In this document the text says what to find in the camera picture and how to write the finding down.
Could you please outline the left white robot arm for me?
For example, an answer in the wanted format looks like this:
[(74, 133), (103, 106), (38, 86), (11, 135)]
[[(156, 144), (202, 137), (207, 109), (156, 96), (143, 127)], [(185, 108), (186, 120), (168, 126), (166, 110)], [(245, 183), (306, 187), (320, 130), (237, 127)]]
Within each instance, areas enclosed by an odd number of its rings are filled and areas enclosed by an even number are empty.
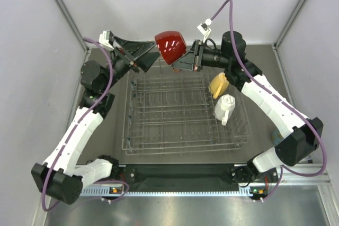
[(96, 45), (104, 54), (107, 66), (96, 61), (87, 61), (81, 68), (81, 85), (85, 88), (74, 119), (55, 150), (42, 163), (36, 163), (31, 175), (41, 193), (44, 211), (54, 207), (46, 206), (46, 197), (57, 202), (73, 204), (81, 191), (105, 179), (115, 182), (120, 175), (118, 160), (101, 155), (87, 165), (77, 165), (90, 137), (106, 118), (115, 96), (109, 92), (129, 70), (147, 72), (158, 59), (153, 52), (155, 41), (128, 41), (110, 31), (104, 31), (99, 41), (83, 38)]

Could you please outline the red mug white inside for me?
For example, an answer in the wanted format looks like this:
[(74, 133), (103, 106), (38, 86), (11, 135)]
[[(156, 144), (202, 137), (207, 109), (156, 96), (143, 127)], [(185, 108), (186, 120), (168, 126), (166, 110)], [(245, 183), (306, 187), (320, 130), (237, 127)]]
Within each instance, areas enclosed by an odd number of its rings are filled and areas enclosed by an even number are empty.
[(186, 53), (186, 43), (179, 31), (161, 32), (154, 39), (160, 55), (169, 66)]

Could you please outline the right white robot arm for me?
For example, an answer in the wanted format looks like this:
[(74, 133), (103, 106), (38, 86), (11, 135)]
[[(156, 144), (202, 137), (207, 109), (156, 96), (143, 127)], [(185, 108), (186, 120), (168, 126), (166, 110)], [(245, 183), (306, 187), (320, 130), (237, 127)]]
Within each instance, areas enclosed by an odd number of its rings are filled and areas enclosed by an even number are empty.
[(246, 59), (246, 42), (240, 33), (225, 32), (220, 48), (211, 48), (196, 40), (187, 49), (182, 35), (176, 32), (174, 39), (165, 46), (163, 57), (174, 68), (189, 71), (200, 71), (204, 66), (224, 69), (229, 83), (252, 100), (282, 135), (280, 143), (248, 161), (250, 180), (261, 181), (266, 172), (275, 167), (290, 171), (292, 166), (322, 146), (322, 121), (300, 113), (273, 88), (259, 67)]

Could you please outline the yellow mug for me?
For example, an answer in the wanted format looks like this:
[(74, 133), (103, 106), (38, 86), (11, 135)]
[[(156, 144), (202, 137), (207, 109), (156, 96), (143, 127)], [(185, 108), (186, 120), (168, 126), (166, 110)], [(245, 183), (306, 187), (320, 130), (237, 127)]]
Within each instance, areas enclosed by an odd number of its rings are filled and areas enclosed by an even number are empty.
[(227, 80), (225, 73), (219, 73), (212, 79), (208, 86), (208, 89), (209, 92), (212, 94), (213, 99), (217, 99), (226, 91), (229, 85), (230, 83)]

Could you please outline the blue patterned mug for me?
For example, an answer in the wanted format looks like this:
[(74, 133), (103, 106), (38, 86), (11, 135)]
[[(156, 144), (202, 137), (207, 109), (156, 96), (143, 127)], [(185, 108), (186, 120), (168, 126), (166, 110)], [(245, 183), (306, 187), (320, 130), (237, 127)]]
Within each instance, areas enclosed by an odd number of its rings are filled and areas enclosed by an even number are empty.
[(278, 129), (275, 129), (272, 132), (271, 140), (275, 145), (278, 145), (283, 140), (283, 137), (282, 137), (282, 135), (281, 135), (281, 133), (279, 132)]

